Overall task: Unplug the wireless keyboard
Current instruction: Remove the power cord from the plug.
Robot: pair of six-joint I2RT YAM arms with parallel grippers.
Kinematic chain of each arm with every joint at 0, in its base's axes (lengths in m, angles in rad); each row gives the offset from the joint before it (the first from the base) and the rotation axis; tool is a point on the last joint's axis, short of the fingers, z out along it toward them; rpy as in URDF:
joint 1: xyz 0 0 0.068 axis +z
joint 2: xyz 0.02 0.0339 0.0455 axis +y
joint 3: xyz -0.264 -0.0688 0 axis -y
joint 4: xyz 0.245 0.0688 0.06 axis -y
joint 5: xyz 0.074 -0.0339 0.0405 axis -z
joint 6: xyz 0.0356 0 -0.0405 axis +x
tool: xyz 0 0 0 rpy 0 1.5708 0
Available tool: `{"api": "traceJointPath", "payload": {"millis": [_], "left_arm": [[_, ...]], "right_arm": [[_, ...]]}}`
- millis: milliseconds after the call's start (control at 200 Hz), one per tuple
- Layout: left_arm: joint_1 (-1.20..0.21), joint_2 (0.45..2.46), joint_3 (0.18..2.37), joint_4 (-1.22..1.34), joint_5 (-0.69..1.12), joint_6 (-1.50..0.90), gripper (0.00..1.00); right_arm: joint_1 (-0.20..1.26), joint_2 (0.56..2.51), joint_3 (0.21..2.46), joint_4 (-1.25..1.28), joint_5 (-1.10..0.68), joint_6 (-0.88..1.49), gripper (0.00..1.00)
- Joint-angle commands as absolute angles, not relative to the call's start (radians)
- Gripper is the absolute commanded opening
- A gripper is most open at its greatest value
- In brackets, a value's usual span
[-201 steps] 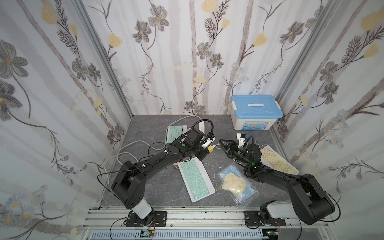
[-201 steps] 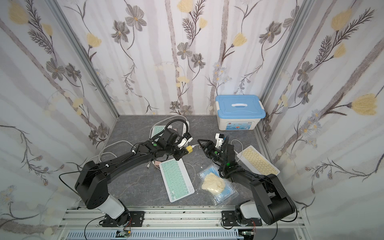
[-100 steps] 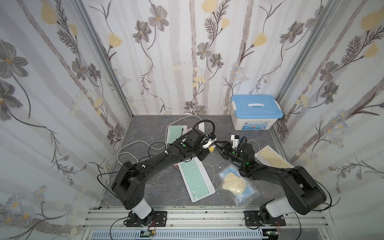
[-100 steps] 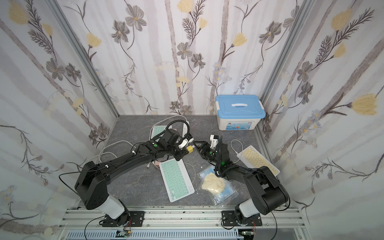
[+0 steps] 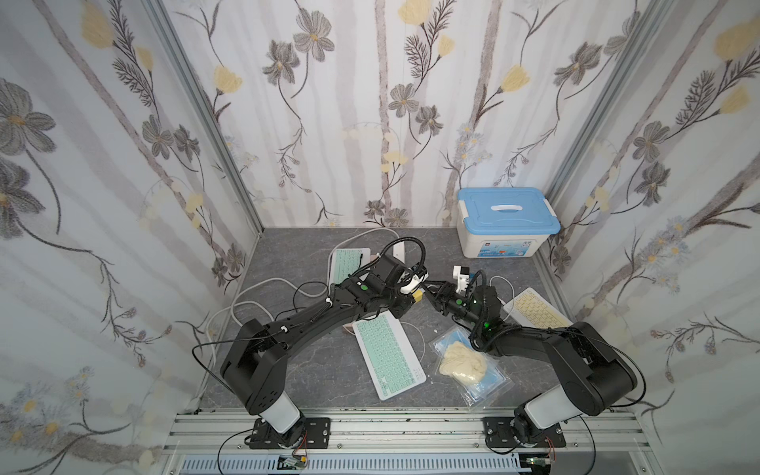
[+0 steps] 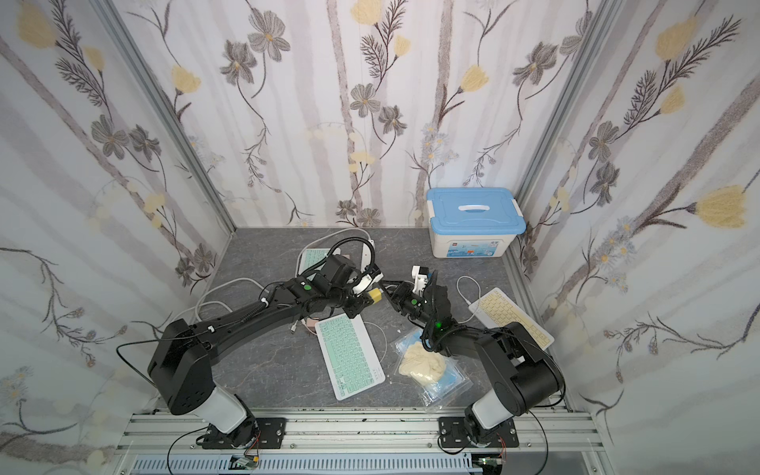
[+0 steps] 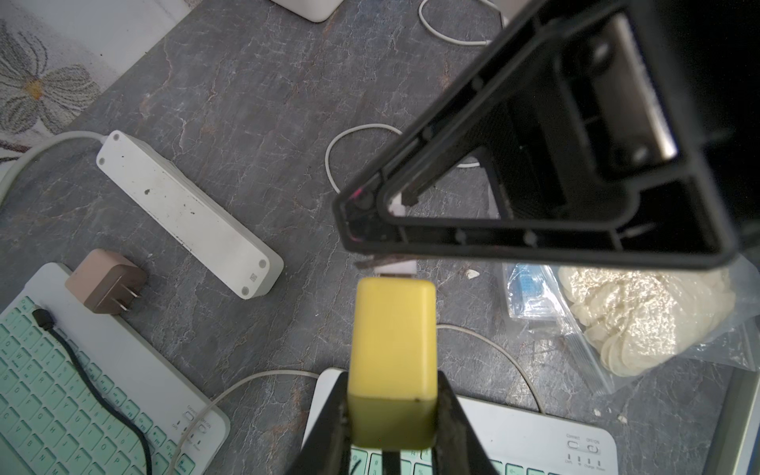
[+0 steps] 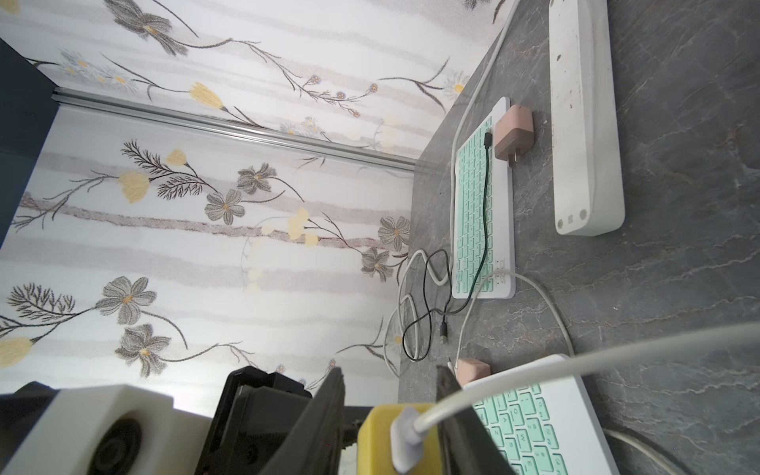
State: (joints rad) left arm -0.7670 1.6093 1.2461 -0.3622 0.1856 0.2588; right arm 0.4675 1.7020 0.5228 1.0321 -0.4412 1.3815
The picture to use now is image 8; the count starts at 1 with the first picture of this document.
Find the pink USB charger end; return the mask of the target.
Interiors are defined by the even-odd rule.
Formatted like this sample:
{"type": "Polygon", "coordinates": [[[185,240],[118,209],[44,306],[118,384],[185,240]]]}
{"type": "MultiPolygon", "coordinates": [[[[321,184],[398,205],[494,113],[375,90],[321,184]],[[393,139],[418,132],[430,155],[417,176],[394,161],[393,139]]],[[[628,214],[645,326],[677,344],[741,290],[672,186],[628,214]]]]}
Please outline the pink USB charger end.
{"type": "Polygon", "coordinates": [[[456,379],[461,387],[492,374],[491,366],[481,360],[461,358],[455,364],[456,379]]]}

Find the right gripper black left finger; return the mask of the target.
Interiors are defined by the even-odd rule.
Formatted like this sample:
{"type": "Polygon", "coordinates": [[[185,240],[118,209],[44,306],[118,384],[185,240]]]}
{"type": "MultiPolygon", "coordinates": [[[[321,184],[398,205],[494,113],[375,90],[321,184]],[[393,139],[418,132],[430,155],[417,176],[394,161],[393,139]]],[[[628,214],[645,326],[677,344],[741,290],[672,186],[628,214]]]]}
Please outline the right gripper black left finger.
{"type": "Polygon", "coordinates": [[[315,396],[290,391],[266,376],[255,385],[264,395],[255,434],[267,442],[259,474],[336,474],[344,439],[344,376],[333,368],[315,396]]]}

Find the white power strip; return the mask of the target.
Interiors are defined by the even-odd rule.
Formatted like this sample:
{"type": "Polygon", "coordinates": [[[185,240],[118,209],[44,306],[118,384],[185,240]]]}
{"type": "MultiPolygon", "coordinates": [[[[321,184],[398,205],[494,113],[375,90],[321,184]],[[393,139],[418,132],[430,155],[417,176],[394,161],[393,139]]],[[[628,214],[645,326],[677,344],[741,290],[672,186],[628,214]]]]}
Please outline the white power strip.
{"type": "Polygon", "coordinates": [[[608,3],[548,8],[554,225],[596,237],[625,221],[608,3]]]}

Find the pink USB charger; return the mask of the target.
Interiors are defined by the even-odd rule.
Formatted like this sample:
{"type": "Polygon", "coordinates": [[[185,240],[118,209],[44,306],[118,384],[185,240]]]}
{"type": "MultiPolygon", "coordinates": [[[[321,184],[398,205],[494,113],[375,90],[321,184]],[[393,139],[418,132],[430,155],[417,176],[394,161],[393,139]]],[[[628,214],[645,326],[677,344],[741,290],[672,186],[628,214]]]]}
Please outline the pink USB charger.
{"type": "Polygon", "coordinates": [[[517,160],[536,142],[532,109],[511,106],[494,128],[494,156],[503,162],[517,160]]]}

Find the yellow USB charger cube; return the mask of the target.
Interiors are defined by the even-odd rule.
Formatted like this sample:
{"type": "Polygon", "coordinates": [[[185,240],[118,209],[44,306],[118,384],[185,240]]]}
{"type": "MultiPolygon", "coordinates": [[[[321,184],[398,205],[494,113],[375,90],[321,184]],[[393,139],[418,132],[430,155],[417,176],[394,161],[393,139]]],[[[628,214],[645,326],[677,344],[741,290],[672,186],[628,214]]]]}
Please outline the yellow USB charger cube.
{"type": "Polygon", "coordinates": [[[358,474],[443,474],[437,429],[413,431],[414,421],[433,404],[373,408],[357,436],[358,474]]]}

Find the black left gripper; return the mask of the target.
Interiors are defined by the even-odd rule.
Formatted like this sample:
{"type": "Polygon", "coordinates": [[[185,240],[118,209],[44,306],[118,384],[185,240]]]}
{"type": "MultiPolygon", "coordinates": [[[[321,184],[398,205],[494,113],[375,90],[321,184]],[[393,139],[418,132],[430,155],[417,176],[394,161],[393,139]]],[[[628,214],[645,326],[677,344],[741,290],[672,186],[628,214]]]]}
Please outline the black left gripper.
{"type": "Polygon", "coordinates": [[[336,474],[368,417],[344,403],[334,367],[316,393],[283,374],[252,366],[227,378],[197,474],[336,474]]]}

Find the green keyboard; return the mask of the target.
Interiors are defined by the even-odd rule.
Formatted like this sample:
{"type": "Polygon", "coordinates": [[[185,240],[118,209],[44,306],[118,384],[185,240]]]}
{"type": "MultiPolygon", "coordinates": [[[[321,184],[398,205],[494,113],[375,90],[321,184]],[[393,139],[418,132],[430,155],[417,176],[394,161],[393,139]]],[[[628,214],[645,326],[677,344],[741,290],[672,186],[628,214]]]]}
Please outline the green keyboard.
{"type": "Polygon", "coordinates": [[[485,146],[512,102],[501,98],[458,148],[454,168],[453,285],[456,299],[516,293],[512,168],[485,146]]]}
{"type": "Polygon", "coordinates": [[[473,405],[518,474],[618,474],[581,377],[519,387],[473,405]]]}

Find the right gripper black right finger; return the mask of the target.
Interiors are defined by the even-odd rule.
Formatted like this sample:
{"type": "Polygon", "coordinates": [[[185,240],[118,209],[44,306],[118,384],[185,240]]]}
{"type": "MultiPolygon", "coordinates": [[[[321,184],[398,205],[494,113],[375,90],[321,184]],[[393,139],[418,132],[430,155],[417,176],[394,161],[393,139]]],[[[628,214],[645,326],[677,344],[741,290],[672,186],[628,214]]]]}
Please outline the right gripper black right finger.
{"type": "Polygon", "coordinates": [[[437,425],[445,474],[510,474],[515,471],[498,451],[472,407],[437,425]]]}

